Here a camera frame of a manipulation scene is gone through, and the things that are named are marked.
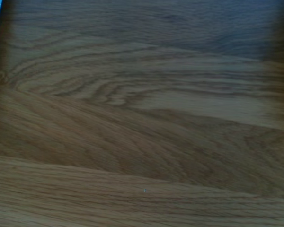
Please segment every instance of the wooden surface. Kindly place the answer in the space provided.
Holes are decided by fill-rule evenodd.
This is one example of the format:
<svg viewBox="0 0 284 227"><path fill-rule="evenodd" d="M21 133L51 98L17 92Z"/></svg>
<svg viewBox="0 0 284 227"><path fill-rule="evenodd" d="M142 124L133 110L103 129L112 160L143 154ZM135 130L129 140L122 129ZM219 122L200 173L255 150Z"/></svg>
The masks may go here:
<svg viewBox="0 0 284 227"><path fill-rule="evenodd" d="M15 163L21 172L10 169ZM0 173L0 227L29 226L30 219L36 226L284 226L284 0L5 1L0 168L7 169ZM115 213L118 204L86 218L87 207L108 206L99 198L78 203L73 216L46 213L50 204L68 203L62 181L78 185L72 196L79 200L96 190L83 178L102 174L107 185L131 177L128 189L119 188L124 196L141 177L192 194L183 205L162 189L170 205L164 212L175 216L151 207L148 216L148 205L139 210L137 203L134 219L126 220L126 208L122 217ZM29 194L37 183L59 196ZM111 193L105 184L97 184L101 198ZM212 203L229 206L209 193L198 207L195 190L229 190L227 201L244 193L246 206L253 203L245 193L275 203L267 213L255 205L255 218L234 201L235 215L216 211L213 218L205 215ZM26 203L16 198L21 192ZM177 213L179 206L189 211Z"/></svg>
<svg viewBox="0 0 284 227"><path fill-rule="evenodd" d="M0 157L9 226L284 227L284 200Z"/></svg>

